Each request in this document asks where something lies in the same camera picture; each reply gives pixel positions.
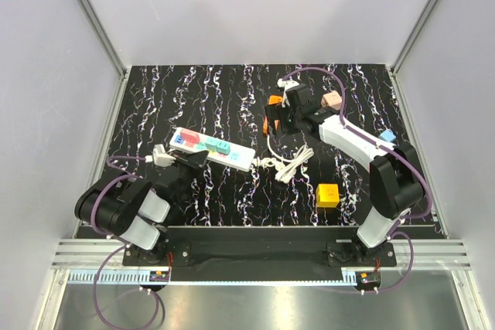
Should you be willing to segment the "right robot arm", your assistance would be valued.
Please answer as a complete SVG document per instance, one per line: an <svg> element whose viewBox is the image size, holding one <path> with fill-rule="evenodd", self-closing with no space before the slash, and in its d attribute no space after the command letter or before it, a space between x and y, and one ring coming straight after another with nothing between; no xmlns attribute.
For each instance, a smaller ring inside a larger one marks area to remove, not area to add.
<svg viewBox="0 0 495 330"><path fill-rule="evenodd" d="M426 194L415 148L368 134L338 110L324 107L304 83L289 80L280 83L279 90L282 102L265 107L271 134L303 132L343 151L369 172L371 209L357 230L351 256L360 265L371 264L399 219Z"/></svg>

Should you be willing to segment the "white multicolour power strip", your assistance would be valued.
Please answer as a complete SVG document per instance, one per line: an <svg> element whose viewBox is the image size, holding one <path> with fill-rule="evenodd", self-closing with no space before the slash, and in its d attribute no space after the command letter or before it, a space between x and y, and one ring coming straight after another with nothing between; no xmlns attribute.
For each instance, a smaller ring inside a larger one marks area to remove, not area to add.
<svg viewBox="0 0 495 330"><path fill-rule="evenodd" d="M169 141L171 149L185 153L208 151L207 160L248 172L255 157L253 148L237 145L186 128L177 128Z"/></svg>

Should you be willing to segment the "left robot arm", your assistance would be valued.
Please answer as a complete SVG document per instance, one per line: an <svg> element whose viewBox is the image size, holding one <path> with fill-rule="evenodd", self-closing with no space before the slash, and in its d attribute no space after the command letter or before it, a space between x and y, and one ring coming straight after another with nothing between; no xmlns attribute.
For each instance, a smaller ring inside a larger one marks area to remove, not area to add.
<svg viewBox="0 0 495 330"><path fill-rule="evenodd" d="M163 145L156 145L144 157L111 156L107 159L111 170L80 196L74 215L96 233L139 247L147 263L160 264L167 254L160 229L180 219L181 207L192 199L192 183L207 155L206 150L168 153ZM124 159L150 163L162 172L156 180L145 179L115 164Z"/></svg>

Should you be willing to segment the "teal usb charger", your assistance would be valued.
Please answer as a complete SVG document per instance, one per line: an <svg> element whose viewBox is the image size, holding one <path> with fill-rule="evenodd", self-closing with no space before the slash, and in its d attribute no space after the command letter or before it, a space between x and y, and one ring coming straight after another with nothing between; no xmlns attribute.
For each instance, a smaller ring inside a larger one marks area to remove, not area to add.
<svg viewBox="0 0 495 330"><path fill-rule="evenodd" d="M208 151L216 152L216 143L218 141L219 140L216 139L216 138L207 137L206 140L205 140L205 146L206 146L207 150Z"/></svg>

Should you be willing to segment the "light blue usb charger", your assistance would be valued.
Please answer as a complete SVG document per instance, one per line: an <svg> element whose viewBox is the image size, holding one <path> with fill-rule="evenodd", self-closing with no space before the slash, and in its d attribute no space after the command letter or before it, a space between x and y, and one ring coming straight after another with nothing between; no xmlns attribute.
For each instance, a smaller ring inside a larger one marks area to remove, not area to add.
<svg viewBox="0 0 495 330"><path fill-rule="evenodd" d="M387 129L387 130L383 131L382 133L380 133L379 138L382 141L387 141L387 142L395 142L397 139L394 132L390 129Z"/></svg>

